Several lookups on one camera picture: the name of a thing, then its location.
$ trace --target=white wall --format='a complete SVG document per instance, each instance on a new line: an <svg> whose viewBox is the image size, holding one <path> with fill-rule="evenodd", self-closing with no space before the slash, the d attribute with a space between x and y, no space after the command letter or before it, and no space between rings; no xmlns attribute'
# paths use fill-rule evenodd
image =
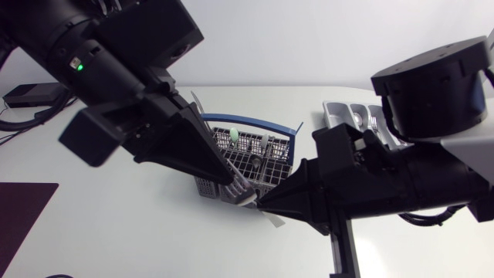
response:
<svg viewBox="0 0 494 278"><path fill-rule="evenodd" d="M378 70L494 28L488 0L182 1L205 41L170 68L179 86L371 89ZM17 50L0 72L0 94L49 81Z"/></svg>

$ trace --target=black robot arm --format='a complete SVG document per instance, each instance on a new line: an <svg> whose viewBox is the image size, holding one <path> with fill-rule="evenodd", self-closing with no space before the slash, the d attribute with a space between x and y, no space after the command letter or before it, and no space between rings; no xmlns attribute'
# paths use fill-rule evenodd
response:
<svg viewBox="0 0 494 278"><path fill-rule="evenodd" d="M232 182L195 103L166 70L203 40L180 1L3 1L0 30L2 60L20 46L88 105L60 137L88 164L122 145L136 162Z"/></svg>

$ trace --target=black cable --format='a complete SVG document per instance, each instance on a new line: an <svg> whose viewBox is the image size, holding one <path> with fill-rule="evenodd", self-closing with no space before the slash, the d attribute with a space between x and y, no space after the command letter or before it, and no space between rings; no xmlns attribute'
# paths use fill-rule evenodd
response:
<svg viewBox="0 0 494 278"><path fill-rule="evenodd" d="M484 69L484 74L490 81L491 85L494 87L494 73L490 69Z"/></svg>
<svg viewBox="0 0 494 278"><path fill-rule="evenodd" d="M465 205L453 205L449 206L443 213L433 216L427 215L416 215L413 213L402 213L399 214L403 220L406 222L421 226L421 227L430 227L434 225L442 226L442 223L448 219L450 219L458 210L464 208Z"/></svg>
<svg viewBox="0 0 494 278"><path fill-rule="evenodd" d="M68 103L67 103L67 104L66 104L66 105L62 108L62 110L63 110L63 109L65 109L65 108L67 108L67 107L69 107L69 106L71 106L71 105L72 105L72 104L74 104L77 100L78 100L78 98L77 98L77 97L74 97L74 98L73 98L70 102L68 102ZM22 130L22 131L17 131L17 132L16 132L16 133L14 133L14 134L9 134L9 135L4 136L4 137L0 137L0 140L5 139L5 140L3 140L3 141L1 141L1 142L0 142L0 146L2 146L3 144L5 144L5 143L9 142L9 141L10 141L10 140L12 140L14 137L16 137L16 136L18 136L18 135L20 135L20 134L23 134L23 133L25 133L26 131L30 131L32 128L34 128L34 127L30 127L30 128L25 129L25 130Z"/></svg>
<svg viewBox="0 0 494 278"><path fill-rule="evenodd" d="M42 113L42 117L35 117L32 120L27 120L20 123L11 123L0 120L0 131L23 131L28 128L39 126L44 124L46 121L51 119L53 116L57 115L68 101L72 98L72 94L66 90L53 104L53 106Z"/></svg>
<svg viewBox="0 0 494 278"><path fill-rule="evenodd" d="M56 274L56 275L48 276L46 278L73 278L73 277L66 274Z"/></svg>

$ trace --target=fork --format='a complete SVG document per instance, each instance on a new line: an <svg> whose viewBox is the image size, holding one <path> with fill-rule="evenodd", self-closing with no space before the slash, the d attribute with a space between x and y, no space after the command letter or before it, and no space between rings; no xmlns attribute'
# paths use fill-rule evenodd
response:
<svg viewBox="0 0 494 278"><path fill-rule="evenodd" d="M255 193L250 182L229 159L227 159L226 162L228 162L228 165L230 165L232 170L235 172L236 177L233 178L233 182L230 185L223 185L223 188L230 199L232 199L233 203L238 206L244 206L250 202L254 202L257 199L257 194Z"/></svg>
<svg viewBox="0 0 494 278"><path fill-rule="evenodd" d="M370 128L376 134L377 138L382 141L381 133L379 132L379 128L377 127L377 118L375 116L370 117Z"/></svg>

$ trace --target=grey plastic basket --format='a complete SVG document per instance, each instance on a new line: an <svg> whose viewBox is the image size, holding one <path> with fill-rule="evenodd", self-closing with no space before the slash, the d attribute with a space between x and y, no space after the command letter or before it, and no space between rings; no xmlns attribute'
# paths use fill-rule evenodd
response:
<svg viewBox="0 0 494 278"><path fill-rule="evenodd" d="M260 134L239 131L239 140L234 146L230 138L230 130L214 127L211 131L223 157L229 159L251 182L258 198L275 188L292 171L293 158L290 155L293 154L293 150L290 151L290 147L294 146L294 142L291 141L294 141L296 131L290 130L290 133L292 136L289 137L289 140L269 137L267 148L262 150L262 135ZM252 163L254 158L262 160L257 168ZM219 197L223 202L233 203L222 185L197 177L195 177L195 181L200 196ZM255 208L255 205L250 204L246 207Z"/></svg>

